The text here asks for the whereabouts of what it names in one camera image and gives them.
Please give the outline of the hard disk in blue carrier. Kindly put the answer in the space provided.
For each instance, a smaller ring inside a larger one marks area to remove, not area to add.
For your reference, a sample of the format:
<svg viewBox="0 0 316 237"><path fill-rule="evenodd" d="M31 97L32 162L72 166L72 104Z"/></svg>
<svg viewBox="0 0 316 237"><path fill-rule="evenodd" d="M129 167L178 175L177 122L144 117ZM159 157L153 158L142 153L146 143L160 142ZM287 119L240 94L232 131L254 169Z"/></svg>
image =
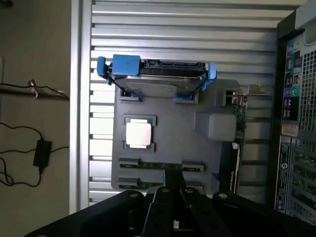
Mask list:
<svg viewBox="0 0 316 237"><path fill-rule="evenodd" d="M119 88L118 97L125 101L159 97L195 103L198 92L217 78L216 63L141 60L139 55L114 55L110 64L100 56L96 70L108 85Z"/></svg>

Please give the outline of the green RAM stick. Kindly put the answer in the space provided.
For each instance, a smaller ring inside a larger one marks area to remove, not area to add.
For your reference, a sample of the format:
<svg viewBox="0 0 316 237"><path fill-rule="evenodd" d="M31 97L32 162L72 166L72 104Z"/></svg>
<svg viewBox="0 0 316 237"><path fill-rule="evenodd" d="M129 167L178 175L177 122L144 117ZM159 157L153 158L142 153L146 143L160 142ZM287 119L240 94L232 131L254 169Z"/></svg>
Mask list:
<svg viewBox="0 0 316 237"><path fill-rule="evenodd" d="M191 163L161 163L161 162L137 162L137 163L120 163L121 168L134 169L152 169L152 170L181 170L189 172L203 172L203 164Z"/></svg>

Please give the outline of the silver CPU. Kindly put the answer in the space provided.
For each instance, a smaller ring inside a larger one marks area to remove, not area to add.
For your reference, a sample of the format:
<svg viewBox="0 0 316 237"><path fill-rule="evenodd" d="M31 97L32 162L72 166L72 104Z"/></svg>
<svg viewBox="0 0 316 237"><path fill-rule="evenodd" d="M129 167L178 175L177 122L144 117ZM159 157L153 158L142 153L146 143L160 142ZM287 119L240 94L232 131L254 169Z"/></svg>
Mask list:
<svg viewBox="0 0 316 237"><path fill-rule="evenodd" d="M126 123L126 144L130 148L146 149L151 145L152 125L146 119L131 118Z"/></svg>

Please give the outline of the black PC case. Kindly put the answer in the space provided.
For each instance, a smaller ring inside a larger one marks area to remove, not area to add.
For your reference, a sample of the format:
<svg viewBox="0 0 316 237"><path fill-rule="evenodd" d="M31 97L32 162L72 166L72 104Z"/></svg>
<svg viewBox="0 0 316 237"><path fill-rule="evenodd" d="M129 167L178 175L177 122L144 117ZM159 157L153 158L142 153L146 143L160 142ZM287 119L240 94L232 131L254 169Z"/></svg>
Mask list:
<svg viewBox="0 0 316 237"><path fill-rule="evenodd" d="M279 22L275 209L316 226L316 0Z"/></svg>

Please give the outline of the grey parts rack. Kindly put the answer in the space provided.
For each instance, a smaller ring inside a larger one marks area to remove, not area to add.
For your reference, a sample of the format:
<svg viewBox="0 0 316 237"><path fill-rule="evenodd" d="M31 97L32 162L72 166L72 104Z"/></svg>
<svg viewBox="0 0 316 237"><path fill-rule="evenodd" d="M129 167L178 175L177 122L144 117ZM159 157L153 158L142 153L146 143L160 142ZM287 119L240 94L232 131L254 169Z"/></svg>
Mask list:
<svg viewBox="0 0 316 237"><path fill-rule="evenodd" d="M237 118L233 106L226 105L227 91L242 92L236 80L219 79L201 91L195 103L159 97L125 101L116 96L112 187L145 191L164 183L166 170L121 168L120 163L191 163L203 164L204 171L182 171L188 186L208 195L229 192L232 168L236 167L232 142ZM126 144L130 119L146 119L152 125L151 145L146 149Z"/></svg>

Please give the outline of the graphics card with metal bracket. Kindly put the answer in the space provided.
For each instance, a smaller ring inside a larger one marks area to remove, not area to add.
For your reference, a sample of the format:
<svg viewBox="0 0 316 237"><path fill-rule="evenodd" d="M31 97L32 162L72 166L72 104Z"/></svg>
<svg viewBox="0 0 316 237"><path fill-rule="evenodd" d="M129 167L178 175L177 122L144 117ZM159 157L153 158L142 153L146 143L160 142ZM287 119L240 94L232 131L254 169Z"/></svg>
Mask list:
<svg viewBox="0 0 316 237"><path fill-rule="evenodd" d="M238 176L241 167L243 147L245 144L245 131L247 122L253 122L256 118L247 118L248 97L249 96L264 96L265 92L261 85L251 84L248 87L247 94L240 94L239 91L226 92L226 105L232 105L236 121L236 136L232 142L234 156L236 156L236 167L232 168L230 193L237 193Z"/></svg>

